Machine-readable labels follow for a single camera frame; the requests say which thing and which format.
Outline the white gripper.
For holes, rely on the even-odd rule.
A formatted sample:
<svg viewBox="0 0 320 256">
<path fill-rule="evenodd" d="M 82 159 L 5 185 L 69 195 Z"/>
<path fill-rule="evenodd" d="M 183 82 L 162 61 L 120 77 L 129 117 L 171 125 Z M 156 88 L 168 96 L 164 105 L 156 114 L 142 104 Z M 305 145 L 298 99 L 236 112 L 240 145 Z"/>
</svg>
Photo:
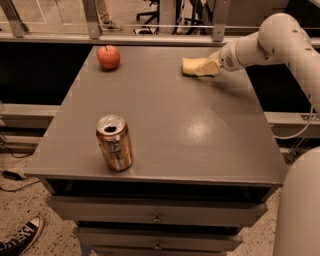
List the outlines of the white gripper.
<svg viewBox="0 0 320 256">
<path fill-rule="evenodd" d="M 201 62 L 196 68 L 197 76 L 214 76 L 219 73 L 220 61 L 227 71 L 236 71 L 249 66 L 253 60 L 254 42 L 248 38 L 241 38 L 223 46 L 219 51 L 212 53 L 209 59 Z"/>
</svg>

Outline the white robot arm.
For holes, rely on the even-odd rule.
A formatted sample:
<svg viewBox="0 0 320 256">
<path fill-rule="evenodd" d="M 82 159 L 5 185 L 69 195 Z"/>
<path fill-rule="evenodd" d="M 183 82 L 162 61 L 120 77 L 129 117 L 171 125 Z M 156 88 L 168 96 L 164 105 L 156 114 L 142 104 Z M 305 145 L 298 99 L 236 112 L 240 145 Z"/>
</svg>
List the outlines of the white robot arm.
<svg viewBox="0 0 320 256">
<path fill-rule="evenodd" d="M 320 112 L 320 54 L 292 16 L 268 17 L 259 31 L 235 40 L 195 68 L 198 76 L 280 62 Z M 278 208 L 273 256 L 320 256 L 320 147 L 289 168 Z"/>
</svg>

